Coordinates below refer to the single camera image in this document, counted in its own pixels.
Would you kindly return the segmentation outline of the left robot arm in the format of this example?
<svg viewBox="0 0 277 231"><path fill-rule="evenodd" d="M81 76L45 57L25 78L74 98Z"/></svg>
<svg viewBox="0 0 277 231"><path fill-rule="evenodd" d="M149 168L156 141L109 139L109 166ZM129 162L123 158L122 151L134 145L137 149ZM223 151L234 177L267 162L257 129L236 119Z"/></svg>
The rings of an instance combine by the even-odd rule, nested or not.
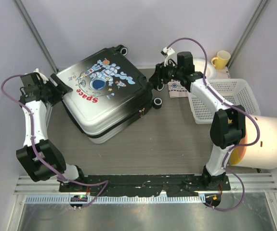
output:
<svg viewBox="0 0 277 231"><path fill-rule="evenodd" d="M46 181L57 176L59 182L70 185L76 192L86 188L82 170L66 163L61 152L49 140L46 116L48 106L61 102L72 88L52 74L48 79L38 70L22 75L19 105L25 116L26 135L23 147L16 157L34 182Z"/></svg>

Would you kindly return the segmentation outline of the black white space suitcase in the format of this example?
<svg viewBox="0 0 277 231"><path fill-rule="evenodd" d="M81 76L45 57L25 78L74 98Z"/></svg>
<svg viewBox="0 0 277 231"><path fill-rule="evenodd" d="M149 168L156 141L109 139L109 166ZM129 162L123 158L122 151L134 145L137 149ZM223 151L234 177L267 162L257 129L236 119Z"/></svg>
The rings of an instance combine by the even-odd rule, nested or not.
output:
<svg viewBox="0 0 277 231"><path fill-rule="evenodd" d="M93 143L106 142L162 105L127 53L123 45L104 48L57 74L72 89L63 97L67 114Z"/></svg>

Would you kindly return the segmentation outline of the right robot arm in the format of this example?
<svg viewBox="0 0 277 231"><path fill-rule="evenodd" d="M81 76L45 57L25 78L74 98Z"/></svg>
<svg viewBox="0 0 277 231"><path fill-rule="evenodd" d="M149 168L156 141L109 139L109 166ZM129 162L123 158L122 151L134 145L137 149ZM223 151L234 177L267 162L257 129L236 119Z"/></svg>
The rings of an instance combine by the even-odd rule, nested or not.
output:
<svg viewBox="0 0 277 231"><path fill-rule="evenodd" d="M201 183L205 189L213 190L224 182L232 148L245 137L244 108L224 101L207 81L205 74L195 70L191 52L179 52L176 62L170 58L173 52L165 49L161 53L165 59L156 65L149 84L160 91L171 80L177 80L188 92L199 98L212 114L210 138L213 148L203 168Z"/></svg>

